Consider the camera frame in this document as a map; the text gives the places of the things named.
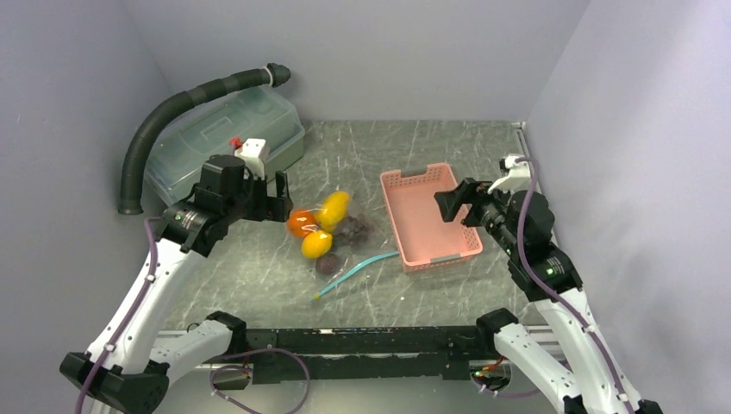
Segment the orange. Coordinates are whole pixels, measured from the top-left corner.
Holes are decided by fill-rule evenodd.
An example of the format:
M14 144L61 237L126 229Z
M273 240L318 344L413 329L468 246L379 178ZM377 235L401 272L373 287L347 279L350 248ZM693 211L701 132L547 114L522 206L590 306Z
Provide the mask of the orange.
M291 235L299 239L303 239L319 229L315 215L310 210L302 209L295 209L290 213L286 228Z

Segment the pink plastic basket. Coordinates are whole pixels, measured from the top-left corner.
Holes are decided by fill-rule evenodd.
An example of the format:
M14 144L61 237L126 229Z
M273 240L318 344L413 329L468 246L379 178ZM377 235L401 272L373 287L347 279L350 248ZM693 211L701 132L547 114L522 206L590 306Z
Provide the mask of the pink plastic basket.
M379 179L406 273L468 261L482 253L478 231L459 222L467 207L461 207L452 222L441 218L434 195L458 185L451 165L441 162L413 170L390 170L382 172Z

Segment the yellow mango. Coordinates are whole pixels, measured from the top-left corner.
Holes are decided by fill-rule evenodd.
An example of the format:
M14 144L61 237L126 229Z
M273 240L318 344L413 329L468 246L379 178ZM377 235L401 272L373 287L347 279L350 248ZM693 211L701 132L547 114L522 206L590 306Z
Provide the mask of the yellow mango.
M332 232L347 216L350 201L351 196L345 191L335 191L328 195L321 208L315 213L321 229Z

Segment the dark red grape bunch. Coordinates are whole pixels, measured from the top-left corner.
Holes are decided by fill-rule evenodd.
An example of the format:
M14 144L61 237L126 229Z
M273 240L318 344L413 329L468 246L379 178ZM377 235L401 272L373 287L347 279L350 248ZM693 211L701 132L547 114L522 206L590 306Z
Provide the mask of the dark red grape bunch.
M369 241L372 227L363 216L346 216L333 233L334 247L358 248Z

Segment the clear zip top bag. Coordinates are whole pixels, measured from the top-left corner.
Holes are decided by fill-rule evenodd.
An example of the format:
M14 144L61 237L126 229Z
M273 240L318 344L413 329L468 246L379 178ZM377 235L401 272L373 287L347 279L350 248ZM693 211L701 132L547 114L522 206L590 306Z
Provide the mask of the clear zip top bag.
M400 255L389 237L347 191L334 191L311 209L294 209L285 222L300 253L324 287L317 301L371 264Z

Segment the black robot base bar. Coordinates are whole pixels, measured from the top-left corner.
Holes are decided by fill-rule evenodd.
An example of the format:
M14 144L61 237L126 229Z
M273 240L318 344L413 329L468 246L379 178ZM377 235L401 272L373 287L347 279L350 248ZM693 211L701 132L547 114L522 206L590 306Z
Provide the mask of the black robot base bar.
M249 329L245 341L207 362L246 363L256 385L290 380L439 377L468 380L499 353L474 325Z

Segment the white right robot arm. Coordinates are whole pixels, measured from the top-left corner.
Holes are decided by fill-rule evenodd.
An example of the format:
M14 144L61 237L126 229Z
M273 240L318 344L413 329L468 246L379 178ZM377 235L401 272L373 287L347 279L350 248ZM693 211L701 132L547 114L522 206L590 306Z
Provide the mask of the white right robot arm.
M475 346L486 358L506 357L532 381L558 413L660 413L624 375L597 326L583 281L552 240L554 214L533 187L513 193L487 190L489 182L464 179L434 199L449 223L459 210L468 228L483 228L509 257L509 273L543 316L566 360L551 356L506 309L476 321Z

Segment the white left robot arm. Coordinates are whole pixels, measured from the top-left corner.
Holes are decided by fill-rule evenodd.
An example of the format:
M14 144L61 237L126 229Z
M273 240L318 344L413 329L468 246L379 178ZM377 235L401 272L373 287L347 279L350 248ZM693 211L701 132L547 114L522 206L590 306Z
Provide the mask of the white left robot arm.
M170 385L194 367L217 356L235 362L246 354L246 323L223 311L167 345L154 343L172 300L232 224L288 220L293 202L286 172L277 171L275 183L270 195L252 161L213 155L185 198L144 222L149 253L128 294L90 346L68 353L59 367L79 389L75 412L93 398L121 413L152 413Z

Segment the translucent green storage box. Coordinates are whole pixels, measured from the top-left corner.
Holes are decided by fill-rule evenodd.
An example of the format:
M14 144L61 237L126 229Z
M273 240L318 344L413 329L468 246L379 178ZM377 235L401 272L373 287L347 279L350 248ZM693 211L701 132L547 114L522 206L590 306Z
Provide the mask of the translucent green storage box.
M145 181L167 205L186 196L212 155L231 154L231 140L263 139L270 149L266 176L274 178L304 155L305 127L295 106L271 87L239 91L173 121L154 144Z

